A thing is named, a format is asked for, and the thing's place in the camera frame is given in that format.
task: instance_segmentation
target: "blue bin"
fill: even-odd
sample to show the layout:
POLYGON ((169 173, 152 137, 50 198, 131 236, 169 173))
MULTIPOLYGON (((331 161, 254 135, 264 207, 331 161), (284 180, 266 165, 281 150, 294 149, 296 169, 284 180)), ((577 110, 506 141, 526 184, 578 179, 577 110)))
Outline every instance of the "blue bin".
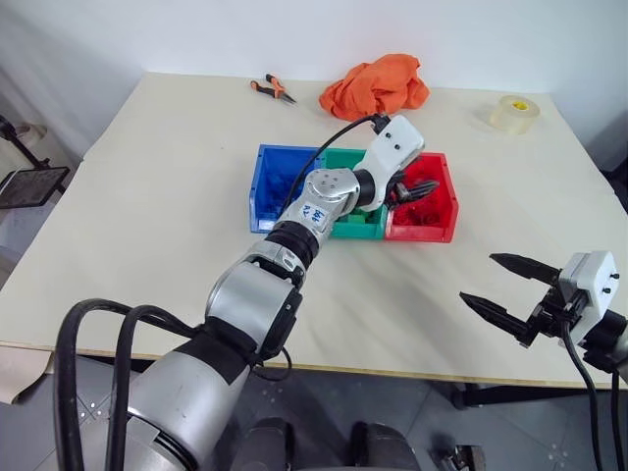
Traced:
MULTIPOLYGON (((317 147, 261 144, 257 153, 255 174, 248 193, 249 223, 252 233, 268 233, 280 217, 282 205, 294 179, 317 147)), ((317 158, 305 173, 321 168, 317 158)), ((294 197, 301 194, 301 184, 294 197)))

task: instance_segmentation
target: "tape roll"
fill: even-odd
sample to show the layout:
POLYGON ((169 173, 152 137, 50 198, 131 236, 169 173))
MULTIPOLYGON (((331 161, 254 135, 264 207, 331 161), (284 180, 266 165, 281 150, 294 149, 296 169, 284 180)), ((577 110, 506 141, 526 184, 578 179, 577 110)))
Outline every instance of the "tape roll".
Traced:
POLYGON ((489 119, 491 125, 509 134, 523 134, 541 114, 537 104, 516 95, 502 96, 489 119))

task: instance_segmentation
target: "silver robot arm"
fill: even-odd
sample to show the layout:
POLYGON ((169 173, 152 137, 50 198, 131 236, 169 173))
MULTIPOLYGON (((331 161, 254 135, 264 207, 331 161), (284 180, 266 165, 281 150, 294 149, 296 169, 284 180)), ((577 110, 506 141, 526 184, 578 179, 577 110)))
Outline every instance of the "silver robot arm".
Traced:
MULTIPOLYGON (((131 384, 125 467, 195 469, 223 433, 251 367, 278 355, 296 320, 305 272, 334 221, 381 206, 395 172, 417 158, 421 134, 397 116, 350 169, 316 170, 264 240, 214 285, 203 330, 131 384)), ((107 422, 84 431, 87 469, 104 468, 107 422)))

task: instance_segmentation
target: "orange cloth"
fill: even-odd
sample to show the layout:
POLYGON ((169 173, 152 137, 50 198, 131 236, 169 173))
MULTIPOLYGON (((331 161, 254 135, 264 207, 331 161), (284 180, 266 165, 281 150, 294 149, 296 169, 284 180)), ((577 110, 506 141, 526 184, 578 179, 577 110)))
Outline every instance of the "orange cloth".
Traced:
POLYGON ((416 74, 419 66, 414 56, 387 54, 373 64, 351 69, 343 80, 328 86, 318 101, 325 110, 348 121, 418 108, 430 95, 416 74))

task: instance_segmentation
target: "white wall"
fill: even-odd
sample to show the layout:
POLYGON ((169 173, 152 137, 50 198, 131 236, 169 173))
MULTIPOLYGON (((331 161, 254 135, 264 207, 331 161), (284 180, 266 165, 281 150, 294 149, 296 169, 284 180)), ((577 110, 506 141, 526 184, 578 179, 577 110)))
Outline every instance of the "white wall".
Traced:
POLYGON ((0 90, 80 156, 143 70, 331 80, 406 52, 431 86, 550 92, 608 167, 626 152, 627 15, 626 0, 0 0, 0 90))

